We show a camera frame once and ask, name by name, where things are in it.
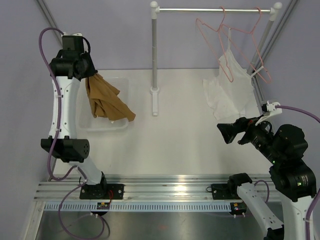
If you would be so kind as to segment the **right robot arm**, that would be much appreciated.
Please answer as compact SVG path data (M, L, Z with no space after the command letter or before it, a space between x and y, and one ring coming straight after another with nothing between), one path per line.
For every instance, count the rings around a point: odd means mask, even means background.
M241 117L234 123L219 123L226 144L237 134L243 137L239 145L252 144L270 163L270 178L279 192L283 221L274 216L267 203L257 195L255 185L247 173L231 175L227 193L240 198L250 209L266 240L312 240L313 208L319 199L316 176L303 161L308 148L303 130L292 124L281 125L277 132L262 117Z

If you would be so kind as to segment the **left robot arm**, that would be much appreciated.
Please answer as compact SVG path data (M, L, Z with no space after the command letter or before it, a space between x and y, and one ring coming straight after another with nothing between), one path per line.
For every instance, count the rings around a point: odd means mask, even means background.
M81 80L97 73L90 56L91 46L81 33L62 36L62 49L50 62L53 86L53 113L48 138L41 147L50 157L77 169L84 181L81 191L90 198L108 194L105 175L89 157L90 143L77 137L76 103Z

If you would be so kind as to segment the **brown tank top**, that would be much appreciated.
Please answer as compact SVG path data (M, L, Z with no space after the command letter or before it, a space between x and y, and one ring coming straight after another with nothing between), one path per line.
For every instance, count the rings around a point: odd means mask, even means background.
M105 81L99 73L85 79L85 89L94 118L135 120L136 114L119 98L121 91Z

